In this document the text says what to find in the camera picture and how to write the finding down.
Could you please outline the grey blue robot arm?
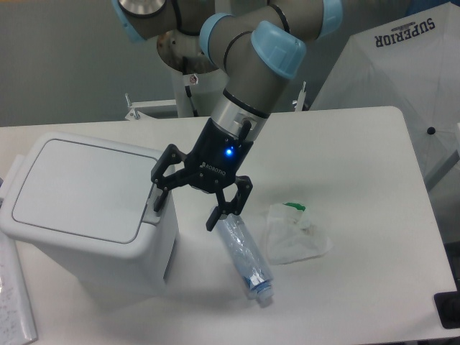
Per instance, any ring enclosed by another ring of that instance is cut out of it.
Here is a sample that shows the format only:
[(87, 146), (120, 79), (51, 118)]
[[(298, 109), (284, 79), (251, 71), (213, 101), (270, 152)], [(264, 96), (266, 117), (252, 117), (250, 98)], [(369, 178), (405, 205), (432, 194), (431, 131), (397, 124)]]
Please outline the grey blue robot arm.
[(337, 30), (340, 1), (267, 1), (234, 16), (218, 13), (213, 1), (114, 1), (128, 35), (148, 40), (176, 29), (197, 37), (201, 52), (228, 75), (228, 83), (189, 153), (170, 144), (151, 172), (162, 209), (171, 190), (189, 185), (214, 194), (217, 206), (206, 223), (238, 215), (252, 191), (238, 175), (286, 85), (296, 76), (306, 43)]

